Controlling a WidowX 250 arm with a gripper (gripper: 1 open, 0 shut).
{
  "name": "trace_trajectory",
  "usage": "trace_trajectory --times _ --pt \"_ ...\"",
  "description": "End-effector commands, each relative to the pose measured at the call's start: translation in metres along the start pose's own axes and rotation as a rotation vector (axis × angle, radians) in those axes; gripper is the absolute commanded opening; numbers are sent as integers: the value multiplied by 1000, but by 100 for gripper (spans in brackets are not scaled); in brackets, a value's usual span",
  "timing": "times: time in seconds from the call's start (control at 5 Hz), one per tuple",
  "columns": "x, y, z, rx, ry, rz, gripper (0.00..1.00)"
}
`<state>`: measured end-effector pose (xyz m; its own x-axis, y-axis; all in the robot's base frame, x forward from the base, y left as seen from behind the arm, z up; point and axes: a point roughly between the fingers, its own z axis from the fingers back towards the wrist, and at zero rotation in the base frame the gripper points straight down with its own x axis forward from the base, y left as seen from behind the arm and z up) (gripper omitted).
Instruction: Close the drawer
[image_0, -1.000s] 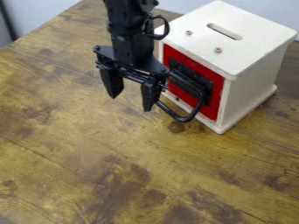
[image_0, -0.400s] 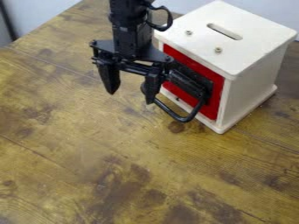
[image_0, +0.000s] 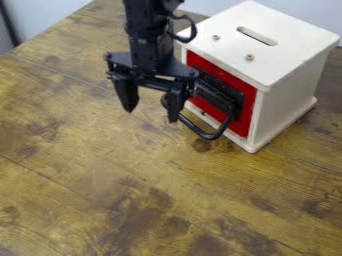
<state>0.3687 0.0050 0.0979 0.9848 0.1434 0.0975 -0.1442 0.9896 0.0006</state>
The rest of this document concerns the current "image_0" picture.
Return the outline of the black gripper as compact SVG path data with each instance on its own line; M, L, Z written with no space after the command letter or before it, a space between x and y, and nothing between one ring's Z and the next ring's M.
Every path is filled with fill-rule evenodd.
M139 103L139 87L147 87L167 93L168 121L178 121L199 74L175 58L174 41L189 43L194 38L194 34L183 37L172 33L152 38L130 36L130 51L108 52L104 55L107 75L128 113Z

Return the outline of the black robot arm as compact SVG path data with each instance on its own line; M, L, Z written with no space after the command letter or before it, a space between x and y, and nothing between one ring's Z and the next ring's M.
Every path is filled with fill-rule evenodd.
M124 30L130 51L104 55L116 95L131 113L139 103L139 87L164 92L162 103L168 121L176 122L190 88L199 76L174 56L174 41L190 43L197 37L197 25L189 15L174 14L185 0L123 0Z

